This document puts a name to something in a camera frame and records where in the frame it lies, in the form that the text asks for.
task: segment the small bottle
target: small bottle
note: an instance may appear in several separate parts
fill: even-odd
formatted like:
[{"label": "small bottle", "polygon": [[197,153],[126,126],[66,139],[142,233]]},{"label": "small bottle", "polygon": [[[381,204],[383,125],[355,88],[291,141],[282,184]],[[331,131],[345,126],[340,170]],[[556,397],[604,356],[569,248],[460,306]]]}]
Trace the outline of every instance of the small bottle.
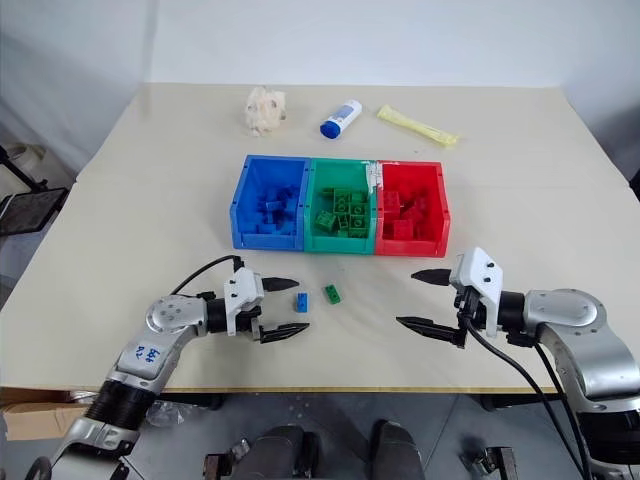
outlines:
[{"label": "small bottle", "polygon": [[320,132],[327,138],[336,138],[362,113],[362,105],[356,100],[348,100],[337,112],[320,125]]}]

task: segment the white crumpled object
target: white crumpled object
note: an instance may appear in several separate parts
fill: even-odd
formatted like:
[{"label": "white crumpled object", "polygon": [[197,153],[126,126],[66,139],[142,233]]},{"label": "white crumpled object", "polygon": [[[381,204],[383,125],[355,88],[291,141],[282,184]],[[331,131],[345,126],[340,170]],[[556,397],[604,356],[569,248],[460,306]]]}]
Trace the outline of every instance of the white crumpled object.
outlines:
[{"label": "white crumpled object", "polygon": [[249,94],[245,107],[245,120],[249,133],[264,135],[280,126],[287,117],[285,93],[266,87],[256,87]]}]

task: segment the tabletop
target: tabletop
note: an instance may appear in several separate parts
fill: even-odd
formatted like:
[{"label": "tabletop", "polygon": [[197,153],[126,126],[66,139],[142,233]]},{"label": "tabletop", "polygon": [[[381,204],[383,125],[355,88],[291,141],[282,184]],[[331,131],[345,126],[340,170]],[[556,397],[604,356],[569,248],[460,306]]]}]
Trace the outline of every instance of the tabletop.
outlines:
[{"label": "tabletop", "polygon": [[[249,86],[142,87],[91,163],[0,312],[0,383],[95,389],[148,306],[209,260],[233,252],[229,204],[247,154],[438,161],[452,217],[445,258],[239,250],[247,266],[300,281],[267,294],[265,325],[308,321],[292,339],[196,339],[168,387],[198,391],[529,391],[469,339],[421,337],[395,321],[456,324],[451,288],[410,278],[448,268],[478,245],[507,290],[578,288],[606,306],[614,331],[640,353],[635,318],[640,205],[562,92],[474,87],[285,86],[287,119],[271,135],[243,125]],[[349,98],[364,112],[339,139],[320,123]],[[461,135],[443,149],[375,118],[383,104]],[[218,289],[221,266],[189,292]],[[342,302],[330,305],[334,284]],[[551,386],[531,349],[496,341]]]}]

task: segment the green bin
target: green bin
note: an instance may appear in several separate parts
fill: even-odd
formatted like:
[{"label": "green bin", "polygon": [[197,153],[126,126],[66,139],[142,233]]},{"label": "green bin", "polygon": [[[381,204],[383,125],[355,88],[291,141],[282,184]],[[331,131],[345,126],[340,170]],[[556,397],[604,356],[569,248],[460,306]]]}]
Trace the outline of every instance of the green bin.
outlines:
[{"label": "green bin", "polygon": [[[373,254],[377,222],[375,168],[376,162],[370,160],[311,160],[304,209],[305,251]],[[335,221],[327,223],[331,216]],[[327,225],[333,225],[333,230],[327,231]]]}]

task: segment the yellow tube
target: yellow tube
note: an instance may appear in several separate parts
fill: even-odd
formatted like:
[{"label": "yellow tube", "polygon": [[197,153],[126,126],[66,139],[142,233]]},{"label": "yellow tube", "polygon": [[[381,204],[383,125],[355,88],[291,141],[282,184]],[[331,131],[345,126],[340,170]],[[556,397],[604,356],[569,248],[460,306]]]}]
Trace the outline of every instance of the yellow tube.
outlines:
[{"label": "yellow tube", "polygon": [[442,130],[438,130],[437,128],[433,128],[429,125],[413,120],[397,110],[394,110],[389,105],[384,105],[378,112],[377,116],[387,122],[395,123],[401,127],[406,127],[409,130],[421,133],[445,147],[452,147],[458,141],[458,135],[452,135],[451,133],[443,132]]}]

